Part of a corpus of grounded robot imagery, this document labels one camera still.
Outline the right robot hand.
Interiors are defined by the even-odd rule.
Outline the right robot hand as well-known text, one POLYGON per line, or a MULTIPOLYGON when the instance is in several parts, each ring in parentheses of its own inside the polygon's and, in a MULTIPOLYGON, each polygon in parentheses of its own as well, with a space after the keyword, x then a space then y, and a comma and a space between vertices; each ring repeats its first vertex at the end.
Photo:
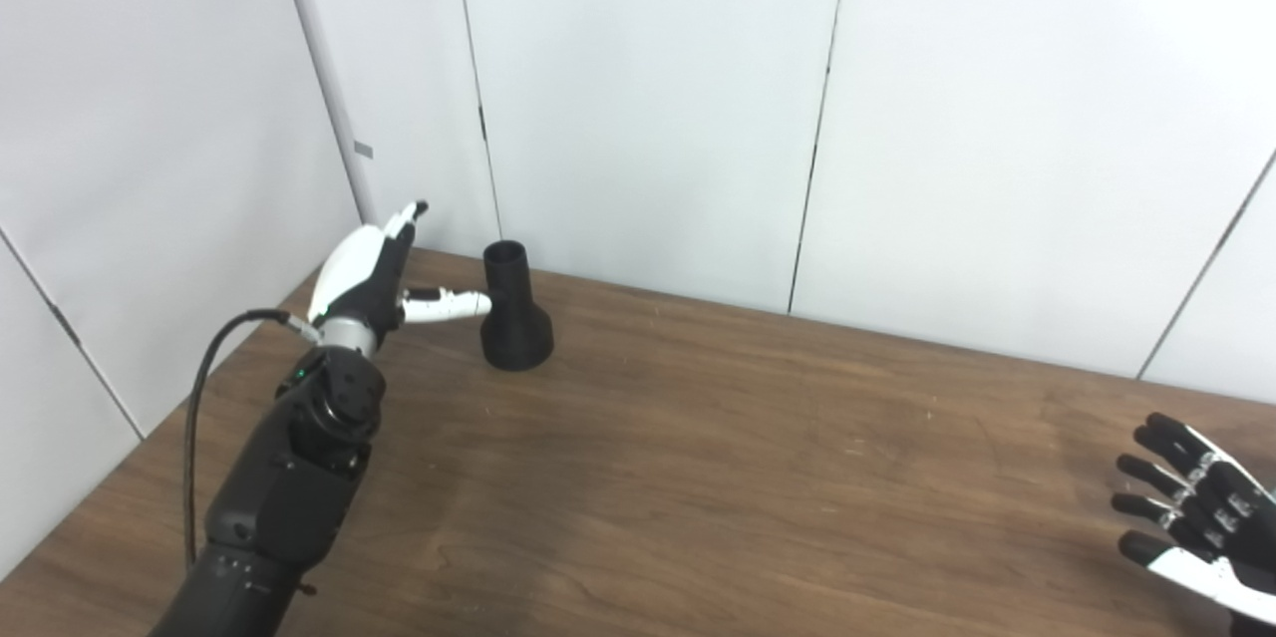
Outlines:
POLYGON ((1162 581, 1221 606, 1231 618, 1231 636, 1272 636, 1273 491, 1216 442, 1175 417, 1148 414, 1131 437, 1161 461, 1119 454, 1116 468, 1162 498, 1116 491, 1111 509, 1156 523, 1162 536, 1131 528, 1116 550, 1162 581))

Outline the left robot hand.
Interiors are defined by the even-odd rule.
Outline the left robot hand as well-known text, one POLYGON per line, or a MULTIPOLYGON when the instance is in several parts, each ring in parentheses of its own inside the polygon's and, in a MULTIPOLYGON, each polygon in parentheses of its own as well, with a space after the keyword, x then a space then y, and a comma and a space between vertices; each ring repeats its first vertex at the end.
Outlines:
POLYGON ((427 324, 484 317, 490 296, 443 287, 404 289, 419 220, 426 200, 411 200, 387 223, 360 225, 322 266, 306 319, 306 337, 320 347, 352 350, 373 357, 387 336, 406 324, 427 324))

